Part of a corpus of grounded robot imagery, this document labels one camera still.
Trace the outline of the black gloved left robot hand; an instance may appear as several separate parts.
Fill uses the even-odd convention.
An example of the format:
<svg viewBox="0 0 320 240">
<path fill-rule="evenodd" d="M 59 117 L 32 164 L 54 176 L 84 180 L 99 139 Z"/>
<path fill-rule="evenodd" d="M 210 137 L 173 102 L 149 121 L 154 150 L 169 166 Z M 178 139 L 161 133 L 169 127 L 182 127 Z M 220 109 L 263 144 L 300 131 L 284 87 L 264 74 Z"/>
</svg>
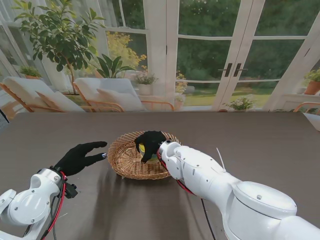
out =
<svg viewBox="0 0 320 240">
<path fill-rule="evenodd" d="M 66 177 L 76 175 L 84 168 L 106 159 L 105 153 L 92 156 L 87 156 L 87 154 L 94 149 L 104 148 L 107 144 L 105 141 L 78 144 L 70 149 L 53 168 L 58 172 L 63 172 Z"/>
</svg>

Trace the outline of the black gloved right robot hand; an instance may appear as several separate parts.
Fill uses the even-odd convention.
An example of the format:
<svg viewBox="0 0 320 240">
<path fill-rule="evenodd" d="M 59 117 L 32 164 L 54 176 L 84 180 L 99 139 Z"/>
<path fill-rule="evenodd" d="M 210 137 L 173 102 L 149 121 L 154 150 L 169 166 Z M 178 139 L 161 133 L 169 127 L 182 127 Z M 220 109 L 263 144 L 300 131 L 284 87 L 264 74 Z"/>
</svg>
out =
<svg viewBox="0 0 320 240">
<path fill-rule="evenodd" d="M 155 155 L 160 148 L 161 144 L 166 141 L 166 137 L 161 131 L 146 131 L 138 136 L 134 142 L 136 150 L 140 152 L 139 145 L 144 145 L 144 155 L 141 159 L 142 163 L 149 161 L 153 155 Z"/>
</svg>

